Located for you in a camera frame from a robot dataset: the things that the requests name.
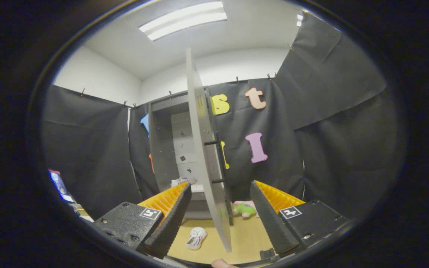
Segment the foam letter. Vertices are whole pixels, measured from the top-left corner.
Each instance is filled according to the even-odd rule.
[[[225,160],[225,167],[226,167],[226,169],[228,169],[229,164],[226,163],[226,157],[225,157],[225,142],[221,142],[221,150],[223,151],[223,159]]]
[[[212,97],[214,114],[226,114],[229,111],[229,103],[226,102],[228,97],[224,94],[215,95]]]
[[[266,102],[261,102],[259,96],[261,96],[262,94],[262,91],[256,90],[256,88],[253,87],[245,93],[245,96],[249,97],[249,101],[255,109],[263,109],[264,107],[266,107],[267,104]]]
[[[246,136],[247,141],[251,145],[252,150],[252,158],[251,162],[257,163],[267,159],[267,154],[263,151],[263,145],[261,144],[261,136],[260,132],[251,133]]]
[[[150,137],[150,133],[148,132],[148,114],[145,114],[145,116],[140,120],[140,123],[143,124],[143,126],[147,130],[148,137]]]
[[[155,169],[153,168],[152,154],[149,154],[148,158],[150,158],[150,162],[152,163],[152,172],[155,173]]]

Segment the wooden floor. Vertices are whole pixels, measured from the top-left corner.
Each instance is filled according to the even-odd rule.
[[[201,247],[196,251],[186,247],[190,231],[194,227],[203,227],[207,233]],[[227,263],[239,264],[259,261],[259,251],[267,251],[273,247],[261,219],[255,215],[247,219],[240,214],[235,215],[230,231],[232,251],[227,253],[212,220],[185,220],[168,251],[168,256],[198,263],[211,263],[215,259],[223,258]]]

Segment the black curtain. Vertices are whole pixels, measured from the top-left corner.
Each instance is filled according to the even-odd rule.
[[[131,109],[129,127],[130,160],[144,199],[160,193],[152,171],[152,162],[148,158],[150,154],[148,131],[140,123],[146,114],[148,114],[147,103]]]
[[[127,136],[128,108],[51,86],[41,122],[49,169],[93,218],[128,201],[141,202]]]
[[[352,39],[308,13],[275,80],[293,129],[355,107],[387,87]]]
[[[304,199],[347,217],[369,212],[406,147],[395,88],[349,37],[310,14],[275,81],[305,162]]]

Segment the white sneaker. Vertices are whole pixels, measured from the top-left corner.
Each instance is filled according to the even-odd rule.
[[[184,182],[189,182],[190,181],[190,179],[189,178],[178,178],[178,179],[176,179],[176,180],[172,180],[172,187],[175,187],[175,186],[177,186],[177,185],[180,185],[180,184],[182,184],[182,183],[184,183]]]
[[[201,227],[195,227],[191,230],[190,239],[186,242],[186,247],[195,251],[200,248],[201,242],[206,237],[206,231]]]
[[[178,178],[176,180],[172,180],[172,187],[175,187],[177,185],[180,185],[184,182],[189,182],[190,184],[195,184],[196,183],[196,179],[189,179],[189,178]]]

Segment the white board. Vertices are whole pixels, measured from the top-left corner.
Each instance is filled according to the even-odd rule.
[[[219,181],[222,178],[216,145],[205,146],[204,144],[213,141],[215,137],[210,123],[206,94],[196,71],[190,48],[186,49],[186,72],[194,151],[200,162],[198,180],[203,185],[214,226],[221,241],[223,241],[226,251],[231,252],[231,234],[229,232],[229,215],[226,207],[225,190],[223,183],[212,183],[212,181]]]

